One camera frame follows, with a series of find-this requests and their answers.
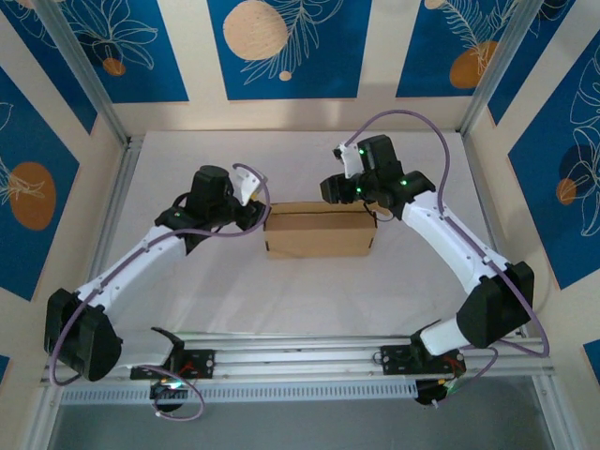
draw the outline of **metal frame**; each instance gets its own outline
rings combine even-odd
[[[506,25],[506,30],[500,38],[498,48],[487,65],[481,81],[475,88],[469,107],[458,127],[458,131],[463,137],[469,135],[481,112],[488,106],[491,96],[498,87],[521,41],[525,38],[533,19],[535,19],[543,4],[544,0],[519,2],[513,19]]]
[[[32,413],[23,429],[20,450],[43,450],[48,448],[54,423],[63,396],[60,387],[39,387],[32,401]]]
[[[58,51],[65,58],[68,68],[75,75],[90,102],[104,117],[114,137],[125,146],[128,143],[125,127],[114,111],[109,95],[92,64],[85,56],[82,46],[73,34],[60,7],[53,0],[31,0],[31,3],[36,10],[37,17],[48,31]]]
[[[557,449],[589,448],[557,376],[533,376],[532,380],[554,446]]]
[[[212,380],[199,383],[289,383],[347,382],[389,380],[383,367],[373,361],[373,355],[383,345],[409,345],[405,337],[273,337],[227,334],[179,334],[189,349],[211,349],[215,355]],[[541,352],[540,339],[512,338],[530,350]],[[554,368],[549,358],[529,356],[506,345],[498,345],[498,362],[486,376],[551,375]],[[490,351],[464,351],[469,377],[481,370],[491,357]],[[42,382],[48,384],[46,371]],[[69,367],[56,370],[59,379],[74,375]],[[102,384],[127,383],[148,385],[148,381],[130,381],[129,370],[116,368]],[[401,380],[438,379],[437,374],[397,377]],[[73,385],[90,385],[78,381]]]
[[[121,156],[121,163],[114,179],[111,198],[109,199],[109,204],[102,220],[100,237],[97,241],[94,259],[90,264],[87,279],[92,279],[100,275],[103,268],[107,265],[116,226],[121,217],[123,203],[125,203],[125,198],[128,195],[131,179],[133,178],[133,173],[135,172],[135,167],[138,164],[138,158],[142,151],[142,145],[143,136],[131,138],[125,153]]]

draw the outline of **gray floor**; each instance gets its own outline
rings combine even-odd
[[[531,381],[523,378],[475,382],[438,411],[404,399],[209,404],[198,421],[174,423],[155,417],[149,406],[67,406],[59,411],[50,448],[537,450],[553,447]]]

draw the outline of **beige wall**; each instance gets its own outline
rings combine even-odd
[[[598,17],[600,3],[577,0],[498,127],[485,113],[467,141],[501,250],[513,260],[524,259],[535,272],[533,306],[546,327],[552,361],[590,443],[600,442],[600,387],[582,345],[600,338],[600,272],[558,289],[507,155],[598,32]]]
[[[420,0],[373,0],[357,99],[233,102],[225,93],[207,3],[158,3],[189,102],[115,105],[132,134],[147,129],[356,129],[371,115],[391,108],[412,109],[442,128],[454,129],[469,104],[470,97],[396,99]],[[382,119],[378,127],[426,126],[411,117],[393,116]]]
[[[121,149],[102,120],[91,136],[85,132],[2,14],[0,42],[0,66],[80,163],[33,300],[0,288],[0,354],[10,357],[0,386],[0,448],[14,449],[46,362],[46,300],[84,281]]]

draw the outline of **black mounting bracket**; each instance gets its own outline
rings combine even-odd
[[[212,380],[215,370],[214,350],[182,350],[177,357],[177,364],[169,367],[169,362],[164,368],[177,373],[186,380]],[[131,380],[162,380],[164,375],[141,367],[131,369]]]
[[[466,371],[458,350],[431,357],[424,364],[414,358],[411,345],[384,345],[380,348],[383,375],[443,375],[459,377]]]

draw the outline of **orange circle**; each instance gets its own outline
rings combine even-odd
[[[271,5],[246,0],[225,18],[223,36],[238,58],[259,61],[281,52],[288,42],[288,27]]]
[[[114,77],[125,75],[125,65],[118,59],[106,58],[102,61],[102,67],[109,75],[113,75]]]
[[[26,183],[35,193],[28,193],[19,181],[11,180],[13,177]],[[17,189],[10,194],[10,209],[15,218],[29,230],[44,230],[53,219],[56,206],[56,188],[50,172],[37,162],[22,162],[10,174],[8,184]]]
[[[279,79],[283,82],[288,82],[292,79],[292,73],[288,70],[283,70],[281,73],[279,73]]]
[[[483,42],[459,56],[450,68],[450,83],[458,89],[476,87],[489,64],[498,42],[493,40]],[[479,67],[479,57],[483,54],[483,69]]]
[[[427,9],[437,9],[441,8],[446,0],[425,0],[423,3],[425,3]]]
[[[575,181],[564,178],[559,185],[556,186],[556,197],[559,199],[559,202],[566,206],[575,200],[577,190],[578,188],[575,186]]]

